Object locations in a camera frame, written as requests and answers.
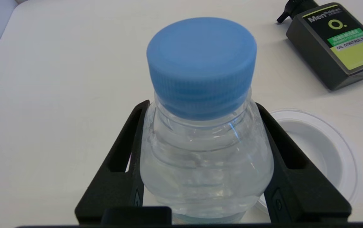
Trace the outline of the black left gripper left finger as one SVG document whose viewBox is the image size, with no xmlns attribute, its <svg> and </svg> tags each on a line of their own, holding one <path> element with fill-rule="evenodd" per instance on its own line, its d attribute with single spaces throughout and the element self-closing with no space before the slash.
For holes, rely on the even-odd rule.
<svg viewBox="0 0 363 228">
<path fill-rule="evenodd" d="M 142 206 L 141 143 L 149 100 L 132 110 L 109 153 L 75 208 L 79 224 L 99 224 L 107 209 Z"/>
</svg>

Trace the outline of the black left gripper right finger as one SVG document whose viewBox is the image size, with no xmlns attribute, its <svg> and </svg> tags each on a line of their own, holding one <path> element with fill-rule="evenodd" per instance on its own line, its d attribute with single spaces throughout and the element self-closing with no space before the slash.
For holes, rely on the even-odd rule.
<svg viewBox="0 0 363 228">
<path fill-rule="evenodd" d="M 274 159 L 264 196 L 272 224 L 347 222 L 352 206 L 259 103 Z"/>
</svg>

